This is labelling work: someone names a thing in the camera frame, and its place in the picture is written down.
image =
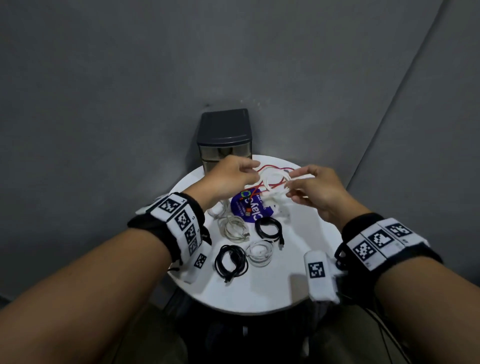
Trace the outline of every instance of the qr code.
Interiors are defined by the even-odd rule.
[[[167,198],[160,206],[162,210],[172,213],[175,211],[180,204],[177,201],[172,200],[171,198]]]
[[[198,256],[193,266],[199,269],[202,269],[202,267],[204,266],[205,260],[207,260],[206,255],[203,255],[202,253],[200,253],[200,255]]]
[[[378,230],[372,235],[370,235],[368,237],[368,240],[370,240],[379,248],[383,248],[385,245],[391,243],[393,241],[393,238],[390,235],[388,235],[385,231]]]
[[[194,238],[192,243],[188,246],[188,252],[190,253],[190,256],[192,256],[193,253],[195,253],[195,250],[198,248],[198,242],[197,238]]]
[[[176,217],[175,221],[177,222],[178,226],[180,227],[180,230],[184,231],[185,228],[192,222],[190,218],[188,217],[188,214],[185,210],[180,212]]]
[[[403,226],[400,223],[389,225],[387,226],[387,229],[389,229],[393,234],[395,234],[399,238],[405,235],[410,235],[412,233],[409,229],[407,229],[405,226]]]
[[[310,274],[310,278],[325,277],[325,269],[323,262],[309,263],[308,272]]]
[[[187,239],[187,244],[190,245],[193,239],[195,239],[195,226],[192,224],[190,227],[185,231],[185,238]]]
[[[362,261],[367,260],[376,253],[375,249],[365,240],[353,248],[353,251],[360,257]]]

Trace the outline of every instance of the white table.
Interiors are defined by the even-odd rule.
[[[261,166],[273,164],[278,167],[298,168],[297,165],[275,157],[254,155]],[[173,187],[171,192],[181,192],[204,176],[202,167],[190,172]],[[238,315],[261,315],[296,305],[308,297],[307,278],[303,255],[310,250],[321,249],[330,257],[341,243],[341,236],[334,225],[321,220],[313,208],[293,203],[286,196],[276,197],[280,210],[273,215],[281,222],[285,247],[282,251],[275,245],[272,261],[263,268],[249,265],[241,277],[225,283],[213,268],[213,261],[224,244],[235,244],[220,235],[217,221],[205,214],[205,226],[212,237],[212,252],[204,269],[193,284],[170,275],[176,284],[192,298],[216,310]],[[241,243],[244,249],[260,237],[254,224],[248,223],[250,240]]]

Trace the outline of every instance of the wristband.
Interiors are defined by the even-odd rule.
[[[137,210],[127,226],[147,230],[159,238],[170,252],[172,262],[187,262],[205,240],[211,244],[203,226],[205,215],[200,205],[183,193],[165,194]]]
[[[342,231],[343,243],[335,252],[337,267],[356,275],[356,284],[373,288],[394,265],[417,256],[443,263],[428,241],[394,218],[370,213],[354,218]]]

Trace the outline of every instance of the person's leg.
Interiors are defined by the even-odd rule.
[[[185,364],[187,349],[173,323],[149,304],[104,355],[100,364]]]
[[[384,333],[393,363],[406,361]],[[309,340],[309,362],[390,364],[378,324],[358,306],[336,306]]]

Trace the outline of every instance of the coiled black cable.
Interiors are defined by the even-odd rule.
[[[235,264],[233,271],[227,270],[222,259],[225,253],[230,253],[230,259]],[[238,245],[224,245],[220,248],[215,258],[215,270],[218,275],[225,279],[225,283],[230,282],[234,277],[243,276],[248,270],[248,261],[245,251]]]
[[[269,235],[262,230],[262,226],[265,226],[265,225],[275,225],[278,231],[276,232],[276,234]],[[263,239],[272,240],[273,242],[276,242],[278,240],[278,244],[280,245],[280,248],[283,248],[285,241],[283,239],[283,234],[282,234],[282,224],[280,224],[278,220],[275,220],[271,216],[265,216],[263,218],[260,218],[257,221],[255,221],[255,231]]]

